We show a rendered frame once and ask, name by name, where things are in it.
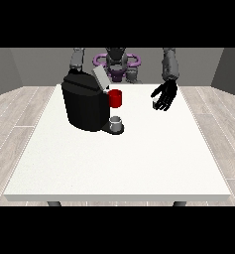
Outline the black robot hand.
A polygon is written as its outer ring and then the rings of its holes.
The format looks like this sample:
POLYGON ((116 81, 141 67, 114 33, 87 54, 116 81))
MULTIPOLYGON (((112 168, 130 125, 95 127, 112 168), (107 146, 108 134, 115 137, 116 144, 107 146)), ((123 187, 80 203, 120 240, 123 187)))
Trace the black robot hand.
POLYGON ((160 96, 155 103, 155 109, 167 111, 176 97, 176 92, 177 85, 174 79, 168 79, 157 87, 151 94, 152 98, 154 98, 156 95, 160 96))

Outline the red pod holder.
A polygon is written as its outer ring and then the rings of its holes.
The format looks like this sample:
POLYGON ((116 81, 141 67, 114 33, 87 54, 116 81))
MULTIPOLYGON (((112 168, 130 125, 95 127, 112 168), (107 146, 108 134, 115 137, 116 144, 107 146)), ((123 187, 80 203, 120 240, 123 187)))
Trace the red pod holder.
POLYGON ((109 106, 112 108, 118 108, 122 105, 122 91, 119 89, 111 89, 108 92, 109 106))

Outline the pale grey machine lid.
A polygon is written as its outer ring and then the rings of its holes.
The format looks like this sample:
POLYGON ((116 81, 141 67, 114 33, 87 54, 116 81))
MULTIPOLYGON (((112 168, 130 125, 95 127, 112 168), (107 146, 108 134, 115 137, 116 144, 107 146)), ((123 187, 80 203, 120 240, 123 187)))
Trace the pale grey machine lid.
POLYGON ((102 90, 105 90, 110 85, 111 81, 108 78, 102 65, 95 67, 92 70, 92 73, 95 76, 95 78, 102 90))

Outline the black coffee machine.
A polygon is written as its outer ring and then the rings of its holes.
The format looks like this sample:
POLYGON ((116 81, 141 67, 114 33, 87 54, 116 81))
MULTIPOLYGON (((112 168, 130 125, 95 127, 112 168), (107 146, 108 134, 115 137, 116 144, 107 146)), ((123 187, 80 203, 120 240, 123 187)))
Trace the black coffee machine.
POLYGON ((68 121, 74 127, 89 132, 105 131, 112 135, 124 132, 110 130, 109 91, 100 88, 96 78, 86 72, 68 72, 61 90, 68 121))

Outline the small grey cup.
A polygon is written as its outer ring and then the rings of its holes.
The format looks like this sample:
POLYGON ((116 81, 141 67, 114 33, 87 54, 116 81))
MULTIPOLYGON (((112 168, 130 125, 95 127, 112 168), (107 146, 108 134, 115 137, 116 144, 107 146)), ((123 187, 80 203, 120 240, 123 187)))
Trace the small grey cup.
POLYGON ((119 116, 112 116, 109 119, 109 123, 110 123, 110 130, 113 132, 118 132, 122 128, 122 120, 119 116))

